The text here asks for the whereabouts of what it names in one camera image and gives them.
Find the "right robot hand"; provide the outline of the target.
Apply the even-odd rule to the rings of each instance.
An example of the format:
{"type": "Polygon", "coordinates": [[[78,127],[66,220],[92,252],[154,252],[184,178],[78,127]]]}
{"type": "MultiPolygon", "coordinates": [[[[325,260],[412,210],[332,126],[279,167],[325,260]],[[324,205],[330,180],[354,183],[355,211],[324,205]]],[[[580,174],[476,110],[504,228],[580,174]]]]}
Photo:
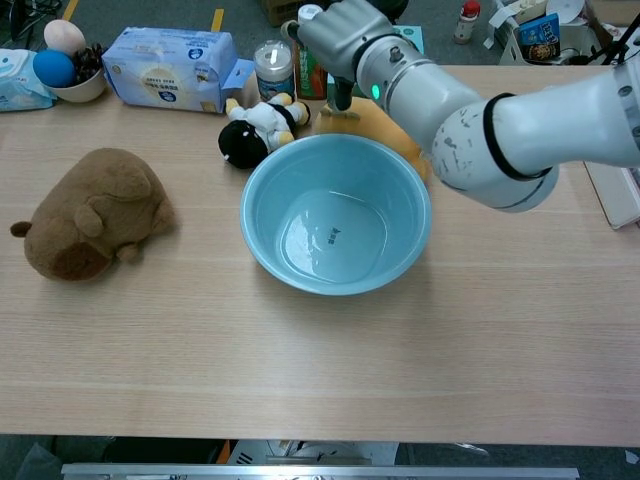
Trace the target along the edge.
{"type": "Polygon", "coordinates": [[[333,106],[351,106],[359,59],[376,39],[394,33],[391,22],[367,0],[340,0],[311,20],[290,20],[282,35],[306,47],[335,82],[333,106]]]}

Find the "yellow plush chick toy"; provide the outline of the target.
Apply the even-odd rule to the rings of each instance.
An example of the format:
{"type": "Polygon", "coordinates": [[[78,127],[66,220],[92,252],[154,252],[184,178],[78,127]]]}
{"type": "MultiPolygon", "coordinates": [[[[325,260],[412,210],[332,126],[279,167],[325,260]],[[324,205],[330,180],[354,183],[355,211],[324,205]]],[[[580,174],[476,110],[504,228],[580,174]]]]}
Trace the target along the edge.
{"type": "Polygon", "coordinates": [[[312,126],[315,134],[349,134],[379,142],[401,155],[426,182],[431,172],[421,147],[373,101],[353,97],[346,111],[323,106],[312,126]]]}

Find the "black-haired plush doll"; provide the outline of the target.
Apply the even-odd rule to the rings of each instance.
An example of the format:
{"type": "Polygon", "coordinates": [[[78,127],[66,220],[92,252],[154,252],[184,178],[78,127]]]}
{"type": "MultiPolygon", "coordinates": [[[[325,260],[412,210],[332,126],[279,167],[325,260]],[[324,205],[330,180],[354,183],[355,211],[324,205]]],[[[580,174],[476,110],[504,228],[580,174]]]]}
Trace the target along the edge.
{"type": "Polygon", "coordinates": [[[268,101],[244,108],[228,98],[229,123],[218,136],[226,162],[238,169],[256,168],[269,154],[295,140],[296,129],[310,120],[309,106],[281,92],[268,101]]]}

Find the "brown plush capybara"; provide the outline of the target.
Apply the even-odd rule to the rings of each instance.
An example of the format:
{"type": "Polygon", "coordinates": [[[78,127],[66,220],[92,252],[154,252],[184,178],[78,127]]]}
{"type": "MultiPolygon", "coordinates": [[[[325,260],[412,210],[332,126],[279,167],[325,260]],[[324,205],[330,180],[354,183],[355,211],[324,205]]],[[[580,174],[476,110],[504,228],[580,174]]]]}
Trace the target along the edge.
{"type": "Polygon", "coordinates": [[[29,220],[11,225],[28,263],[42,276],[88,281],[118,259],[133,263],[144,242],[177,225],[173,205],[152,168],[119,148],[81,158],[29,220]]]}

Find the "light blue plastic basin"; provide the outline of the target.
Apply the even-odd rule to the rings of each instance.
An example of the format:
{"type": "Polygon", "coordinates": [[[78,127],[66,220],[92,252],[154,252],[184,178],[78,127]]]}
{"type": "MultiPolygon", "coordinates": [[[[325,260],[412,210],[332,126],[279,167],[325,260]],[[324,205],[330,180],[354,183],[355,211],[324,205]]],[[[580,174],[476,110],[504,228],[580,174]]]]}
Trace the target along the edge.
{"type": "Polygon", "coordinates": [[[359,136],[312,135],[270,154],[240,204],[244,241],[273,277],[309,293],[381,288],[421,256],[431,199],[415,169],[359,136]]]}

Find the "orange juice bottle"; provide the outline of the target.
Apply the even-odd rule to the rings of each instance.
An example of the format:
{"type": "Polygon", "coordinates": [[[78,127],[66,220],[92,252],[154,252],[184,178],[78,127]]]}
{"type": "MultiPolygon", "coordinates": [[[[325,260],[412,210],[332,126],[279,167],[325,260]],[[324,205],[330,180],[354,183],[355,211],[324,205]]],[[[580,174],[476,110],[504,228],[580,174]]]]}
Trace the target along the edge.
{"type": "Polygon", "coordinates": [[[301,100],[325,100],[328,94],[327,72],[321,67],[307,46],[299,41],[294,50],[294,79],[296,95],[301,100]]]}

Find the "cardboard box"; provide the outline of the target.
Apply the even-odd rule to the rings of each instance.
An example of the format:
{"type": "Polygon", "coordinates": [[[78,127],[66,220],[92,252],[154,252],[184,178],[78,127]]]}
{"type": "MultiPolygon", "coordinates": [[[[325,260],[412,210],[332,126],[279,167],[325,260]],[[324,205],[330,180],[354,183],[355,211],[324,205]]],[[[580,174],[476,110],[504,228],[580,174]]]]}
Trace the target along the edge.
{"type": "Polygon", "coordinates": [[[295,20],[303,0],[259,0],[259,3],[269,24],[276,27],[295,20]]]}

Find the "small jar white lid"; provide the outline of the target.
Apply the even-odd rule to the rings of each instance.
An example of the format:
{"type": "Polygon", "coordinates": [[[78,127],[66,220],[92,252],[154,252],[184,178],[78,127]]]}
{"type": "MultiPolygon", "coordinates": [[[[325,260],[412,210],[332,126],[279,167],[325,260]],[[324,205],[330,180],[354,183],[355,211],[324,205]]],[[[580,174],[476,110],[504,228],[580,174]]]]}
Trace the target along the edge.
{"type": "Polygon", "coordinates": [[[280,40],[268,40],[254,52],[257,86],[263,101],[279,93],[295,97],[293,56],[290,47],[280,40]]]}

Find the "red white bottle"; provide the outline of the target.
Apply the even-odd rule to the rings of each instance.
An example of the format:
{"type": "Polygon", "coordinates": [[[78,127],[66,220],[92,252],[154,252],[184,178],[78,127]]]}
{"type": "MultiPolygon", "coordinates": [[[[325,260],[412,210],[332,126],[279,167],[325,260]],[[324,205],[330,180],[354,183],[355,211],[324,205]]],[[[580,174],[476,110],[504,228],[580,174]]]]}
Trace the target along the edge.
{"type": "Polygon", "coordinates": [[[453,34],[453,41],[457,44],[467,44],[471,41],[474,26],[481,12],[481,4],[478,0],[466,0],[462,5],[456,28],[453,34]]]}

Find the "blue tissue pack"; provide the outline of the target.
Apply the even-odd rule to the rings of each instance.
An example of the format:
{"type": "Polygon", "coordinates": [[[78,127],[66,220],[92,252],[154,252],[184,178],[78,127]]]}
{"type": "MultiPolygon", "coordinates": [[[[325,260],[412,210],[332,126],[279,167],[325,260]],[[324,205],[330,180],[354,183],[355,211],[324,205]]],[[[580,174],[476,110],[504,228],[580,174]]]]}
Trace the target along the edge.
{"type": "Polygon", "coordinates": [[[254,71],[228,32],[148,27],[125,28],[102,63],[126,104],[207,113],[223,112],[254,71]]]}

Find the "blue snack bag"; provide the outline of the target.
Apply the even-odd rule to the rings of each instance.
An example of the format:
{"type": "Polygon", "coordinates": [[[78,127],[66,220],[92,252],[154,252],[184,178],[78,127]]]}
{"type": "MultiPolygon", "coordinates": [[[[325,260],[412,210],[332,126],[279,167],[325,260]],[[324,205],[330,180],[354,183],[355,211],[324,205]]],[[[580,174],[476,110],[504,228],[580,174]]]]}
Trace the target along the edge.
{"type": "Polygon", "coordinates": [[[527,62],[544,62],[560,54],[560,24],[556,13],[522,24],[517,34],[522,57],[527,62]]]}

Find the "white storage box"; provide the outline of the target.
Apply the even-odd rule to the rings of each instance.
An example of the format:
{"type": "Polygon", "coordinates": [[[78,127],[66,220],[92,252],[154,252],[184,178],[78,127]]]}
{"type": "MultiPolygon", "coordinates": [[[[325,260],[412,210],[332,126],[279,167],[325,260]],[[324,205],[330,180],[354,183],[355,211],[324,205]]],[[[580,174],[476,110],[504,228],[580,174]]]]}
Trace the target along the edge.
{"type": "Polygon", "coordinates": [[[569,65],[579,56],[591,57],[600,49],[595,32],[584,16],[585,0],[493,0],[483,46],[502,49],[501,65],[569,65]],[[560,24],[560,54],[544,62],[523,59],[517,40],[519,27],[556,13],[560,24]]]}

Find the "dark pine cone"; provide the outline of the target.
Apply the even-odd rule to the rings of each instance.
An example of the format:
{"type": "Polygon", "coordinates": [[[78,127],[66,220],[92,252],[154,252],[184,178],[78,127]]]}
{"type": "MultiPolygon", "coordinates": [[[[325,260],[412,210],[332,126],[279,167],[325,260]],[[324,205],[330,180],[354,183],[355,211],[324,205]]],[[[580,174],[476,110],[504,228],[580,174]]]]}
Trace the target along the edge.
{"type": "Polygon", "coordinates": [[[103,48],[99,43],[85,47],[72,56],[75,68],[75,85],[82,84],[95,76],[103,67],[103,48]]]}

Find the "white bowl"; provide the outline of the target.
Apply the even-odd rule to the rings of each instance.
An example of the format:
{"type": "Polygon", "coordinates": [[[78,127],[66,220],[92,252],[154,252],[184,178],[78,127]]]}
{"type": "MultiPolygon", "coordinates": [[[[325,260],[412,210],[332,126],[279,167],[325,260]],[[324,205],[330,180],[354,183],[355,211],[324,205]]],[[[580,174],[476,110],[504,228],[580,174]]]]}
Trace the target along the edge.
{"type": "Polygon", "coordinates": [[[46,89],[67,102],[86,103],[97,99],[106,87],[104,69],[101,68],[91,78],[78,85],[65,88],[46,86],[46,89]]]}

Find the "wet wipes pack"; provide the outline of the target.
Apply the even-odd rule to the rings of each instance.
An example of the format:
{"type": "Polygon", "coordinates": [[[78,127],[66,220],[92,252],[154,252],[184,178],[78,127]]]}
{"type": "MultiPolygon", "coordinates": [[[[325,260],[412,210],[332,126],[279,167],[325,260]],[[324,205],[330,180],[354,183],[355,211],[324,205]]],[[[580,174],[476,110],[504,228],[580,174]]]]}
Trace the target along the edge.
{"type": "Polygon", "coordinates": [[[0,112],[47,109],[54,105],[56,95],[34,72],[35,55],[25,49],[0,49],[0,112]]]}

